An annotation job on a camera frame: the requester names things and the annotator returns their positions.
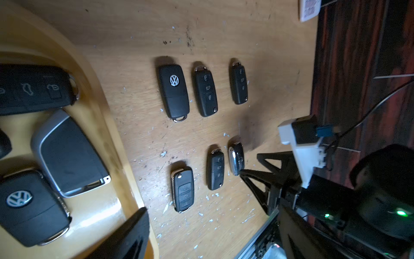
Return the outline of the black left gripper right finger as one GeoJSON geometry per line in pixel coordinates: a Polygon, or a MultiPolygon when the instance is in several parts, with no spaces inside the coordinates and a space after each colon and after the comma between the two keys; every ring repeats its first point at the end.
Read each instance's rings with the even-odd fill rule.
{"type": "Polygon", "coordinates": [[[343,255],[289,207],[279,207],[281,246],[288,259],[341,259],[343,255]]]}

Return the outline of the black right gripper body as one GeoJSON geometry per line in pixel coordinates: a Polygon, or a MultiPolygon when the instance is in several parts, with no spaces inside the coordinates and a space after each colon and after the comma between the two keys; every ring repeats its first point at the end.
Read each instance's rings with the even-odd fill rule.
{"type": "Polygon", "coordinates": [[[265,213],[272,214],[279,206],[290,207],[296,211],[302,192],[299,173],[271,173],[265,184],[265,213]]]}

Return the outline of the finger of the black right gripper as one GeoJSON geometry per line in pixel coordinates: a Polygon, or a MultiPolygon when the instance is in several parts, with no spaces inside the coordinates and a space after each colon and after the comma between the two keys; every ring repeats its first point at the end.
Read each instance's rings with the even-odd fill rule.
{"type": "Polygon", "coordinates": [[[251,190],[266,215],[271,215],[278,209],[281,197],[281,182],[278,173],[244,169],[241,170],[239,176],[251,190]]]}
{"type": "Polygon", "coordinates": [[[299,170],[296,165],[295,157],[292,151],[277,153],[259,153],[257,160],[270,172],[282,177],[298,177],[299,170]],[[270,163],[270,161],[279,161],[280,167],[270,163]]]}

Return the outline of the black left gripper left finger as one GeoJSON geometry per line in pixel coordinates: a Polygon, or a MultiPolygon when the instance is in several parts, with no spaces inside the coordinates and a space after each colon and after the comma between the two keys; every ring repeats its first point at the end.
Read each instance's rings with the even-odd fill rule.
{"type": "Polygon", "coordinates": [[[135,212],[88,259],[143,259],[149,240],[147,208],[135,212]]]}

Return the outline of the silver-edged car key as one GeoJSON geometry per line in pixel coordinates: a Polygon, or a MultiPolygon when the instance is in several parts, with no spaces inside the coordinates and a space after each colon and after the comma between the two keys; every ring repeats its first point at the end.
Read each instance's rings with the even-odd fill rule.
{"type": "Polygon", "coordinates": [[[241,142],[234,142],[229,146],[228,152],[231,171],[235,176],[239,176],[245,167],[243,145],[241,142]]]}

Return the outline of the black three-button car key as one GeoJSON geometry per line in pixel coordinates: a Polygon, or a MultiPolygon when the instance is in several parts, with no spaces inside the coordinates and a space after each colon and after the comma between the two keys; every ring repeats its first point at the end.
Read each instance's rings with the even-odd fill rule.
{"type": "Polygon", "coordinates": [[[224,182],[224,154],[217,148],[208,154],[207,185],[212,191],[222,187],[224,182]]]}

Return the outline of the dark grey car key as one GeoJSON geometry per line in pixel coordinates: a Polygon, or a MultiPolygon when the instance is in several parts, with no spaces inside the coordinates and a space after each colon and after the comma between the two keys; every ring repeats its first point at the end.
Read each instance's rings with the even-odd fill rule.
{"type": "Polygon", "coordinates": [[[98,152],[64,110],[52,114],[33,134],[31,149],[52,187],[64,198],[111,182],[98,152]]]}

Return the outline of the black VW car key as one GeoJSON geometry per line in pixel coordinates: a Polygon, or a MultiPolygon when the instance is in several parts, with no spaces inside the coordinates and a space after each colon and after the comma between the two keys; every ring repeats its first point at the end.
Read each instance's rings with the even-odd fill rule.
{"type": "Polygon", "coordinates": [[[1,179],[1,226],[25,247],[64,235],[72,218],[42,173],[28,169],[1,179]]]}

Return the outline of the black silver Porsche key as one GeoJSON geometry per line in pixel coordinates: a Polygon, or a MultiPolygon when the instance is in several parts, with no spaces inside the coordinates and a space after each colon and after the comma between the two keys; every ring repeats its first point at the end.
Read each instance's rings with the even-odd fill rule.
{"type": "Polygon", "coordinates": [[[0,129],[0,159],[7,156],[12,150],[10,138],[0,129]]]}

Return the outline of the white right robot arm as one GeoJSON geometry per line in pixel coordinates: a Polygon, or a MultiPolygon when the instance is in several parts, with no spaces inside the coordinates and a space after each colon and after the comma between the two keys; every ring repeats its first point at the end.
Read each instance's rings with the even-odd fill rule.
{"type": "Polygon", "coordinates": [[[266,214],[301,209],[366,247],[396,259],[414,244],[414,151],[392,144],[360,160],[348,188],[317,175],[299,185],[292,152],[259,154],[266,171],[243,169],[241,179],[266,214]]]}

